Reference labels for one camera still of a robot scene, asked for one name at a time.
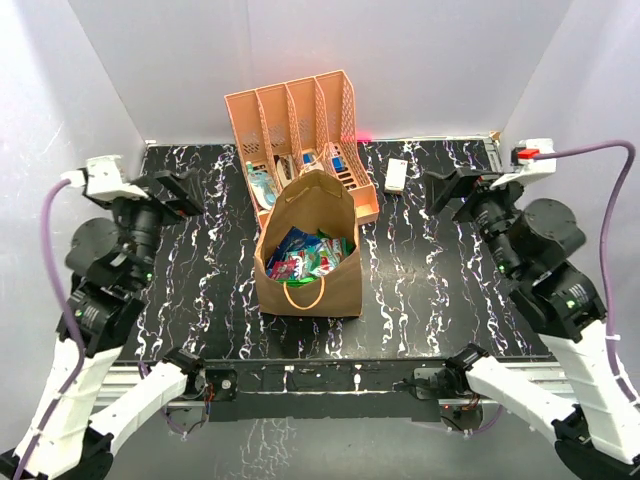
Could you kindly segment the blue snack pouch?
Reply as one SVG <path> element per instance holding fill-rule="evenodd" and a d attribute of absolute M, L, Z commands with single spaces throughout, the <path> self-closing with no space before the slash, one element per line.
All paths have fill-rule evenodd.
<path fill-rule="evenodd" d="M 289 252 L 304 250 L 317 245 L 319 242 L 320 238 L 318 236 L 303 232 L 296 227 L 292 227 L 276 247 L 274 253 L 266 263 L 266 269 L 271 271 L 275 263 L 283 261 Z"/>

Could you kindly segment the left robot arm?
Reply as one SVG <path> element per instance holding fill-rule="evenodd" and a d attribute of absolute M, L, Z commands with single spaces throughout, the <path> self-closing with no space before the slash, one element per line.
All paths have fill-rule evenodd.
<path fill-rule="evenodd" d="M 61 187 L 81 190 L 104 215 L 74 232 L 65 259 L 64 290 L 53 259 L 48 194 L 41 209 L 41 249 L 61 308 L 53 361 L 36 413 L 19 444 L 1 457 L 8 479 L 102 479 L 125 442 L 174 399 L 194 399 L 206 387 L 203 360 L 181 348 L 103 409 L 96 400 L 144 310 L 140 293 L 152 281 L 165 227 L 204 211 L 194 171 L 161 171 L 127 180 L 110 158 L 66 174 Z"/>

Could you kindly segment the green Chuba chips bag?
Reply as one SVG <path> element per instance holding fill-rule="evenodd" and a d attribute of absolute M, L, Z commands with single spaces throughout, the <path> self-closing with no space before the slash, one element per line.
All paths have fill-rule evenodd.
<path fill-rule="evenodd" d="M 322 230 L 309 235 L 300 246 L 291 246 L 284 254 L 293 261 L 293 272 L 284 280 L 291 287 L 301 287 L 335 270 L 355 250 L 355 244 L 345 237 L 331 237 Z"/>

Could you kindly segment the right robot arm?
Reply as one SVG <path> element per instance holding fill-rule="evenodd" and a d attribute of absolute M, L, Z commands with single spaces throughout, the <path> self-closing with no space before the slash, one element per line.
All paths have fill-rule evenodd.
<path fill-rule="evenodd" d="M 454 221 L 476 226 L 511 282 L 516 310 L 557 360 L 575 398 L 550 393 L 475 344 L 448 358 L 439 379 L 457 396 L 490 398 L 526 421 L 580 479 L 638 478 L 639 409 L 610 369 L 607 312 L 597 289 L 568 260 L 586 241 L 572 210 L 549 198 L 519 209 L 523 185 L 489 171 L 429 172 L 425 183 L 430 215 L 461 200 Z"/>

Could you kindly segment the brown paper bag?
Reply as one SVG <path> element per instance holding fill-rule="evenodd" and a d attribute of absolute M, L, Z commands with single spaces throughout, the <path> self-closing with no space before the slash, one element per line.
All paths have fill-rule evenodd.
<path fill-rule="evenodd" d="M 356 209 L 339 180 L 313 170 L 282 191 L 256 246 L 254 277 L 263 313 L 361 314 Z"/>

